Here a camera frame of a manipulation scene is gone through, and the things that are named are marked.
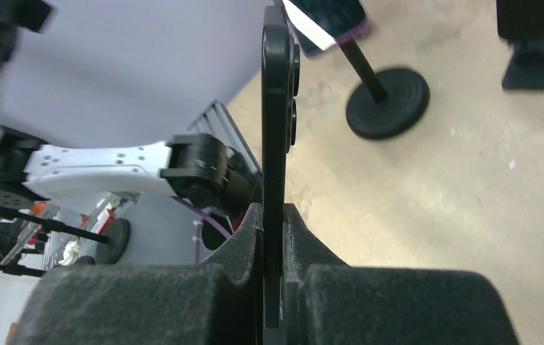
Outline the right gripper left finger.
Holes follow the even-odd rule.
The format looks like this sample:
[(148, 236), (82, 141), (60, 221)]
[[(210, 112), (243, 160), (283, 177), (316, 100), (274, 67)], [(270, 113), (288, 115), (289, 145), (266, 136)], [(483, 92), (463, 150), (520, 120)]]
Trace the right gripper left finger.
[(35, 287), (11, 344), (261, 344), (262, 207), (197, 265), (77, 265)]

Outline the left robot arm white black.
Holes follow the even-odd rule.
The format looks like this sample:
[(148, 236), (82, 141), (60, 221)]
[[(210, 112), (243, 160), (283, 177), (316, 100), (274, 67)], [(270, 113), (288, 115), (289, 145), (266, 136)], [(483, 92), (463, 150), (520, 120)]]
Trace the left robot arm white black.
[(135, 147), (58, 147), (3, 126), (4, 79), (19, 31), (40, 32), (51, 13), (44, 1), (0, 1), (0, 212), (15, 218), (39, 201), (77, 209), (81, 197), (107, 192), (163, 193), (230, 216), (260, 202), (257, 161), (219, 102), (188, 133)]

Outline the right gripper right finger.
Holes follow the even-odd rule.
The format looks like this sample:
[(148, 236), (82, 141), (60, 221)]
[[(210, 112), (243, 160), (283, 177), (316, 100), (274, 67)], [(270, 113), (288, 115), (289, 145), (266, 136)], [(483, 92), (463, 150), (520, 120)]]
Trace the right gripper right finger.
[(496, 288), (463, 270), (352, 267), (285, 206), (286, 344), (517, 344)]

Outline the black phone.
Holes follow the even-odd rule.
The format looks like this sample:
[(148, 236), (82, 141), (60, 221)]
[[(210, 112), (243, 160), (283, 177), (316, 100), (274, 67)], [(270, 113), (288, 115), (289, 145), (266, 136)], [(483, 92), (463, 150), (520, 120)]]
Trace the black phone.
[(300, 48), (283, 6), (264, 10), (261, 54), (264, 326), (280, 325), (287, 154), (295, 143)]

